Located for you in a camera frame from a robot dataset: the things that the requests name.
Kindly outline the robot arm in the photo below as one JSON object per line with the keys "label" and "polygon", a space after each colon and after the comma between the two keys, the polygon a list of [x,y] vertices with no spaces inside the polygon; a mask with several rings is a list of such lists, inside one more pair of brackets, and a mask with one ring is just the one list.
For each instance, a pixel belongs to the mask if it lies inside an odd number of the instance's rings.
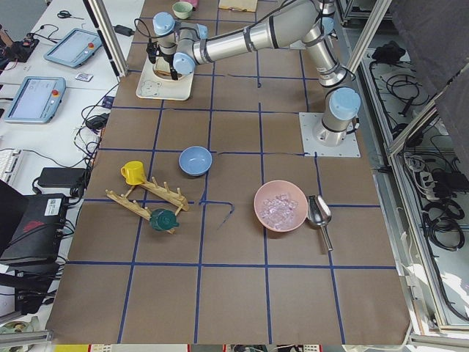
{"label": "robot arm", "polygon": [[351,72],[333,51],[334,13],[334,1],[283,1],[255,23],[209,37],[205,26],[159,12],[152,19],[155,34],[148,39],[147,58],[151,63],[162,58],[176,81],[192,74],[198,65],[301,42],[326,91],[325,112],[314,125],[313,136],[326,147],[337,147],[350,133],[348,127],[358,115],[361,99],[347,87]]}

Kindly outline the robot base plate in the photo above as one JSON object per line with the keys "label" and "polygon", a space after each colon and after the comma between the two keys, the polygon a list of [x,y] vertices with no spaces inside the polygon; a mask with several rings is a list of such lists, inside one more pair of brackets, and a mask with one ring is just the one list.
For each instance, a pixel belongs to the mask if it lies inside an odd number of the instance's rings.
{"label": "robot base plate", "polygon": [[345,131],[332,132],[322,124],[322,116],[323,113],[299,113],[303,153],[311,157],[360,158],[352,124]]}

